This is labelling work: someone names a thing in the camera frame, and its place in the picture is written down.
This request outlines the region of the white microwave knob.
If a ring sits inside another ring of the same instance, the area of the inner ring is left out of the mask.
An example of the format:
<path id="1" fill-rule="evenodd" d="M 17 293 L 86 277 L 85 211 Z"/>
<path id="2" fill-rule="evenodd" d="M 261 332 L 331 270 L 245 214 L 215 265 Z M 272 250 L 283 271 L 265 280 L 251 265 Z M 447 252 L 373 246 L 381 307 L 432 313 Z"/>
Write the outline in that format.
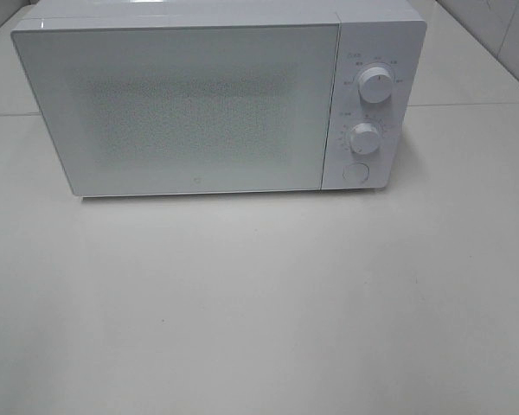
<path id="1" fill-rule="evenodd" d="M 360 123 L 349 132 L 349 145 L 356 154 L 371 154 L 381 145 L 381 133 L 372 123 Z"/>
<path id="2" fill-rule="evenodd" d="M 394 74 L 388 66 L 374 65 L 362 70 L 357 82 L 360 97 L 370 104 L 379 104 L 392 94 Z"/>

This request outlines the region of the white microwave oven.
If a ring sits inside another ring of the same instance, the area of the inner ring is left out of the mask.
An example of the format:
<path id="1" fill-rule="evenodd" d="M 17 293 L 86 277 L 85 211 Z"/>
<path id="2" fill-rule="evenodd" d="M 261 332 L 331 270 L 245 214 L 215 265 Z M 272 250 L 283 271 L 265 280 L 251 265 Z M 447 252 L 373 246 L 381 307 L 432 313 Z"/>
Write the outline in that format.
<path id="1" fill-rule="evenodd" d="M 41 1 L 11 31 L 81 197 L 384 188 L 406 1 Z"/>

